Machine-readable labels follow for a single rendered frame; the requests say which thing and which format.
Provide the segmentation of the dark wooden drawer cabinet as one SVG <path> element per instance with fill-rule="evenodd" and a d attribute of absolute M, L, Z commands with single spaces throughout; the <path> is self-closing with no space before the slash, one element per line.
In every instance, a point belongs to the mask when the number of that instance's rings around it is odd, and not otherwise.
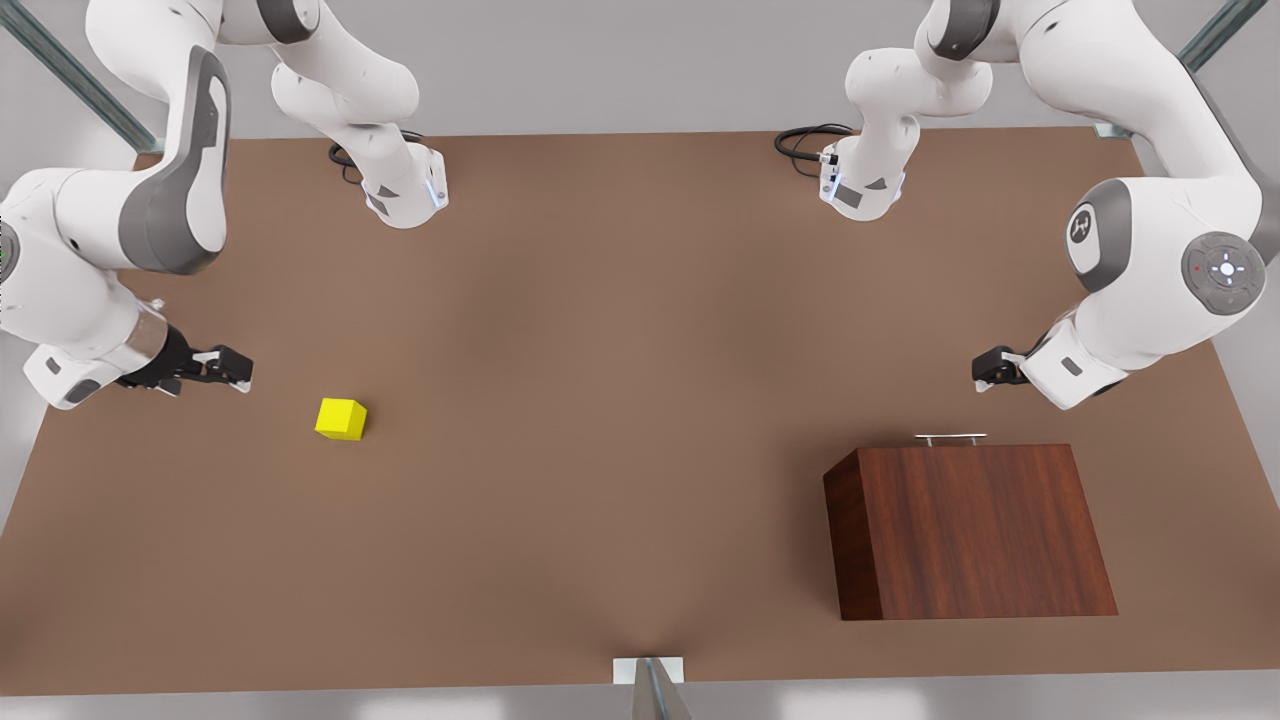
<path fill-rule="evenodd" d="M 1068 445 L 858 448 L 823 483 L 845 621 L 1117 614 Z"/>

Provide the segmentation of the yellow cube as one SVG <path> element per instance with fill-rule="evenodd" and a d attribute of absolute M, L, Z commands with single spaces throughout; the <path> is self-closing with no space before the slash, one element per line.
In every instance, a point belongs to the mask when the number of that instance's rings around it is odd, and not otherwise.
<path fill-rule="evenodd" d="M 367 409 L 356 400 L 325 397 L 314 429 L 329 439 L 360 441 L 364 437 L 367 414 Z"/>

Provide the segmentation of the silver frame post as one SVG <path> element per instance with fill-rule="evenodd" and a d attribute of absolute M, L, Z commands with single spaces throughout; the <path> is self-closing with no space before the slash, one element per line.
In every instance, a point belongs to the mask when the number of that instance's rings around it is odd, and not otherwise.
<path fill-rule="evenodd" d="M 0 27 L 69 88 L 100 120 L 137 154 L 160 154 L 156 138 L 90 73 L 20 0 L 0 0 Z"/>
<path fill-rule="evenodd" d="M 692 720 L 680 694 L 684 657 L 614 659 L 613 683 L 634 685 L 631 720 Z"/>
<path fill-rule="evenodd" d="M 1280 118 L 1280 0 L 1134 0 L 1252 152 L 1275 150 Z"/>

